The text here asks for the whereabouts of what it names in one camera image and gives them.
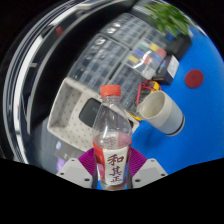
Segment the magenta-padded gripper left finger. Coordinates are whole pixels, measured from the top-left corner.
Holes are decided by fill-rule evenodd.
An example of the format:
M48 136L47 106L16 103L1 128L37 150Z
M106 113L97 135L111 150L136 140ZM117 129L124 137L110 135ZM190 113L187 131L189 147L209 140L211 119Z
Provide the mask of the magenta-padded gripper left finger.
M70 158L58 171L57 176L78 186L96 189L98 172L94 149L89 149L79 158Z

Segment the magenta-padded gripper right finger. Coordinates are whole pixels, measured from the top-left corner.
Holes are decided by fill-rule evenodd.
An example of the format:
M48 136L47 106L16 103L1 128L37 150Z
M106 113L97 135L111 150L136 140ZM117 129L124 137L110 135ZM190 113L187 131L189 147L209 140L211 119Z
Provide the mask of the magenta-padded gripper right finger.
M155 158L147 159L142 153L130 148L127 188L136 189L146 186L167 176L167 172Z

